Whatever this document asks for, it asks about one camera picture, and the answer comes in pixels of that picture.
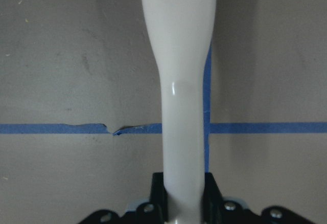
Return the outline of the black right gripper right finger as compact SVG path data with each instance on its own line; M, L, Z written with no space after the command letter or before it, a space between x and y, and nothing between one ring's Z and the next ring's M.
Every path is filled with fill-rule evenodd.
M203 214L206 223L312 223L281 206L267 207L257 215L240 201L225 199L211 173L205 174Z

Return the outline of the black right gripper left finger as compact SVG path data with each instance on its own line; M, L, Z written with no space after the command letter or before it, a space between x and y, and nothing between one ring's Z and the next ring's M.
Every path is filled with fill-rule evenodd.
M152 175L149 200L139 204L135 210L126 211L119 216L112 210L97 210L80 223L165 223L168 219L167 192L164 187L164 174Z

